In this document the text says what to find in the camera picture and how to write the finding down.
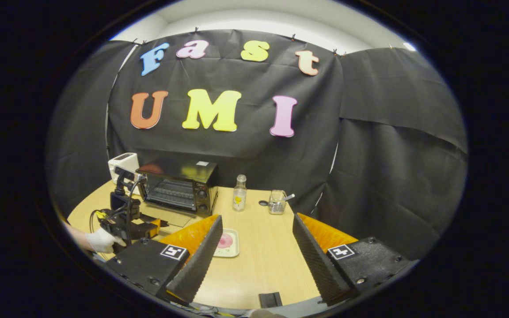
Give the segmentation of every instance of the black toaster oven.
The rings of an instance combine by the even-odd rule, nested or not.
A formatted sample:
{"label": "black toaster oven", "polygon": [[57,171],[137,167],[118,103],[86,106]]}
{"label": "black toaster oven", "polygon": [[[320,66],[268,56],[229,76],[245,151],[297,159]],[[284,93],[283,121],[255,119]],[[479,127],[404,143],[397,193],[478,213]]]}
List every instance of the black toaster oven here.
{"label": "black toaster oven", "polygon": [[162,208],[212,215],[218,191],[214,186],[216,163],[159,158],[136,171],[147,177],[139,183],[141,197]]}

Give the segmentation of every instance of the pink letter i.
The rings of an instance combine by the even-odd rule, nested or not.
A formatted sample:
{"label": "pink letter i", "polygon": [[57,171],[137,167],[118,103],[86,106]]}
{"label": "pink letter i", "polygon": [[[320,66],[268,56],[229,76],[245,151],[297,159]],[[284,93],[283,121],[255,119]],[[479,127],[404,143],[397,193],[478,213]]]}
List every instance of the pink letter i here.
{"label": "pink letter i", "polygon": [[292,137],[292,109],[297,100],[288,96],[272,97],[276,103],[276,117],[274,119],[274,127],[270,129],[273,136]]}

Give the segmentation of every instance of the tray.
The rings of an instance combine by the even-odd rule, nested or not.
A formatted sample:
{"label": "tray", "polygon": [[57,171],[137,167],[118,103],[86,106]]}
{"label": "tray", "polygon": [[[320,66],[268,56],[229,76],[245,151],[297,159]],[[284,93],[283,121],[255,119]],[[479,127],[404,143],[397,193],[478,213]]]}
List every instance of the tray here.
{"label": "tray", "polygon": [[[220,240],[220,244],[218,248],[216,248],[216,252],[213,254],[214,257],[235,257],[239,255],[239,234],[237,231],[233,229],[223,229],[222,238],[226,238],[226,240]],[[229,243],[229,238],[232,240],[231,245],[226,246]]]}

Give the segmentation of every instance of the white tray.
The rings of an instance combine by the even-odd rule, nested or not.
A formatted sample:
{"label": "white tray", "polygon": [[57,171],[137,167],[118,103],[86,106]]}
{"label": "white tray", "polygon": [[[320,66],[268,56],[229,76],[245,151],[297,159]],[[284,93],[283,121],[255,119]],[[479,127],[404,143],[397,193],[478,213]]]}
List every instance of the white tray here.
{"label": "white tray", "polygon": [[223,233],[227,233],[232,239],[231,246],[226,248],[216,248],[213,254],[216,257],[235,257],[239,255],[239,234],[233,229],[223,229]]}

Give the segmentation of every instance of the light wood tabletop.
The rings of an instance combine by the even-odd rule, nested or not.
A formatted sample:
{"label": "light wood tabletop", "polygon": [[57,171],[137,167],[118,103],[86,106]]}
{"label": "light wood tabletop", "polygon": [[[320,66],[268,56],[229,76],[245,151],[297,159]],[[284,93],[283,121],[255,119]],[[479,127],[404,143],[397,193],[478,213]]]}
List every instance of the light wood tabletop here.
{"label": "light wood tabletop", "polygon": [[[95,209],[109,208],[109,193],[115,189],[112,181],[86,197],[69,215],[68,222],[89,232],[89,216]],[[214,214],[222,216],[224,229],[239,235],[239,255],[214,257],[202,282],[195,303],[208,306],[255,309],[261,308],[259,294],[279,292],[282,304],[288,305],[319,296],[311,272],[292,234],[293,212],[287,205],[283,215],[271,215],[267,207],[270,191],[247,190],[245,209],[232,208],[232,188],[219,187]],[[142,198],[133,194],[133,198]],[[202,216],[166,211],[157,205],[141,203],[141,213],[168,221],[155,240],[176,232],[186,225],[202,220]],[[99,228],[97,217],[94,229]],[[107,259],[113,254],[106,254]]]}

